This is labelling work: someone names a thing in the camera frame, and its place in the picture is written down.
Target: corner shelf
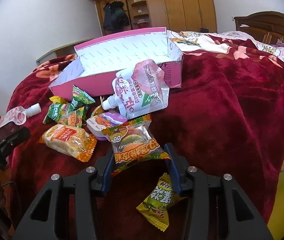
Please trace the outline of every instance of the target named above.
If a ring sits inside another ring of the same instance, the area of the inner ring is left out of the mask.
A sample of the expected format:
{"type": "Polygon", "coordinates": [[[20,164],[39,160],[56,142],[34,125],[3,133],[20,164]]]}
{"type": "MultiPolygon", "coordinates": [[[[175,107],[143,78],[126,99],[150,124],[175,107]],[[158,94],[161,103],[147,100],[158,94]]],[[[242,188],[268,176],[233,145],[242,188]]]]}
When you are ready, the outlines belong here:
{"type": "Polygon", "coordinates": [[[134,3],[131,4],[131,6],[134,7],[134,6],[144,4],[144,3],[146,3],[146,0],[134,2],[134,3]]]}
{"type": "Polygon", "coordinates": [[[140,16],[144,16],[144,15],[149,15],[149,13],[139,13],[137,15],[133,15],[133,17],[140,17],[140,16]]]}

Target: pink cardboard box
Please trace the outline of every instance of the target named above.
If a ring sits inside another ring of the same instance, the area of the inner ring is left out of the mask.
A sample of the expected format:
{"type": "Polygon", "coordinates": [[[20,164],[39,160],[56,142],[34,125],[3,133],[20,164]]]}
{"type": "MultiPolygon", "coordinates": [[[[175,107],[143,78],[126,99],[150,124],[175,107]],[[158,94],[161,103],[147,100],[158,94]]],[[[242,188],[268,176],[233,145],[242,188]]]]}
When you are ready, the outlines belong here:
{"type": "Polygon", "coordinates": [[[164,70],[170,88],[181,87],[183,52],[168,39],[165,27],[110,34],[74,48],[78,58],[50,85],[54,95],[66,100],[72,100],[73,85],[93,97],[113,94],[115,73],[146,59],[164,70]]]}

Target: red blanket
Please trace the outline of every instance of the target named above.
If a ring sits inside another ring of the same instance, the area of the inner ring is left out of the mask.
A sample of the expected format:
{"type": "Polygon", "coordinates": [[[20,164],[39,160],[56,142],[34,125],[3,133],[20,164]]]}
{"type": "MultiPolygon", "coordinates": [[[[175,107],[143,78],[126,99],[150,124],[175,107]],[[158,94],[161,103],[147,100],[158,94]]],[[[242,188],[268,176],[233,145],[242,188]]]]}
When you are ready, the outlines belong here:
{"type": "MultiPolygon", "coordinates": [[[[182,88],[170,90],[169,106],[152,113],[150,130],[161,145],[172,142],[190,165],[207,174],[232,174],[267,222],[284,158],[284,63],[258,51],[250,40],[233,40],[229,45],[228,54],[197,50],[184,55],[182,88]]],[[[52,174],[77,174],[110,146],[108,141],[98,141],[91,160],[82,163],[38,143],[52,125],[42,124],[51,103],[48,85],[72,58],[74,55],[38,67],[18,85],[8,107],[35,103],[42,107],[42,113],[25,124],[31,138],[14,150],[10,161],[23,213],[52,174]]],[[[162,160],[150,160],[114,177],[107,196],[98,198],[105,239],[179,238],[185,201],[169,210],[170,226],[164,233],[135,209],[164,172],[162,160]]],[[[20,216],[14,191],[10,200],[17,225],[20,216]]]]}

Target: metal screw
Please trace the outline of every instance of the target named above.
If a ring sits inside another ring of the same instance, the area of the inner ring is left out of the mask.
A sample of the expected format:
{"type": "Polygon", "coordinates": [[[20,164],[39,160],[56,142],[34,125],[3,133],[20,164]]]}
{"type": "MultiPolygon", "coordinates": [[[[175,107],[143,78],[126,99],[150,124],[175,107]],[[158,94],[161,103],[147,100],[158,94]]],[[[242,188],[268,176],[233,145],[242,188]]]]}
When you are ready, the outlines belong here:
{"type": "Polygon", "coordinates": [[[95,168],[90,166],[90,167],[87,167],[85,171],[88,172],[88,173],[92,173],[92,172],[95,171],[95,168]]]}
{"type": "Polygon", "coordinates": [[[224,175],[223,175],[223,178],[224,178],[225,180],[231,180],[231,179],[232,179],[232,176],[227,173],[227,174],[224,174],[224,175]]]}
{"type": "Polygon", "coordinates": [[[53,174],[52,176],[51,176],[51,179],[52,180],[58,180],[60,178],[60,175],[59,174],[53,174]]]}
{"type": "Polygon", "coordinates": [[[194,167],[194,166],[189,166],[189,167],[187,168],[187,170],[188,170],[189,172],[197,172],[198,168],[197,168],[197,167],[194,167]]]}

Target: purple cloth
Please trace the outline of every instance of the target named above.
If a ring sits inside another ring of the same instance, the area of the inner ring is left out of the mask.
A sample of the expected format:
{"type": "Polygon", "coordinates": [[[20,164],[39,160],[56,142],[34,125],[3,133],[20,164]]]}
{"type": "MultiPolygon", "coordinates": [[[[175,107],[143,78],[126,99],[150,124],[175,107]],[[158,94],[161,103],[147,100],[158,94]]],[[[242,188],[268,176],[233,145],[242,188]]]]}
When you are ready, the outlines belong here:
{"type": "Polygon", "coordinates": [[[271,46],[273,46],[273,47],[275,47],[275,48],[284,47],[284,42],[278,40],[278,42],[277,42],[275,45],[271,45],[271,46]]]}

